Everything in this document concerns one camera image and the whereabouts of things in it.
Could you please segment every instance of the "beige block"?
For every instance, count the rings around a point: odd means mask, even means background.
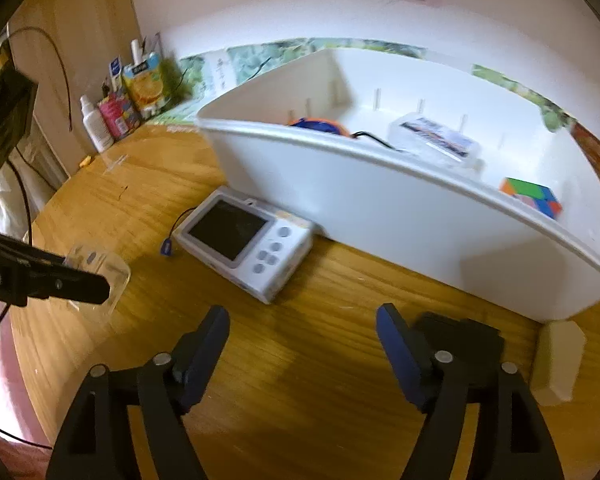
[[[586,341],[574,321],[552,321],[542,327],[529,384],[538,404],[570,402]]]

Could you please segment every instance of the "white plastic bin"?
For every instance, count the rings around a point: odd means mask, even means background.
[[[286,126],[303,116],[386,138],[424,114],[482,147],[463,174],[372,140]],[[229,184],[320,225],[324,235],[537,320],[600,300],[600,181],[539,109],[459,70],[371,50],[323,50],[258,76],[196,118]],[[559,221],[505,195],[505,177],[554,190]]]

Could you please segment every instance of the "clear plastic lid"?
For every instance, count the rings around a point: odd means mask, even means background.
[[[116,253],[103,251],[88,244],[75,244],[64,264],[73,269],[86,270],[104,276],[109,282],[109,299],[103,304],[69,301],[68,303],[89,319],[106,321],[125,291],[126,284],[131,278],[131,269]]]

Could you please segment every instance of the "small bottle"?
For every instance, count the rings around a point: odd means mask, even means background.
[[[111,137],[100,111],[93,106],[86,95],[80,98],[80,104],[82,105],[84,127],[87,129],[91,142],[94,143],[98,153],[102,153],[113,145],[113,137]]]

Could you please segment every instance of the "wooden table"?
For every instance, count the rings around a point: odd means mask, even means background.
[[[34,225],[34,244],[65,254],[94,240],[120,254],[131,281],[107,324],[65,301],[30,300],[11,313],[29,395],[52,441],[89,368],[140,365],[224,305],[231,334],[203,401],[184,420],[214,480],[397,480],[424,416],[398,389],[376,337],[376,308],[393,302],[408,322],[432,310],[490,324],[506,360],[528,377],[539,325],[414,272],[322,238],[264,305],[179,250],[158,251],[173,221],[223,183],[198,134],[144,126],[71,178]],[[542,410],[566,477],[600,466],[600,304],[576,317],[586,354],[574,401]],[[139,413],[134,441],[154,478]],[[453,478],[464,478],[475,434],[470,406]]]

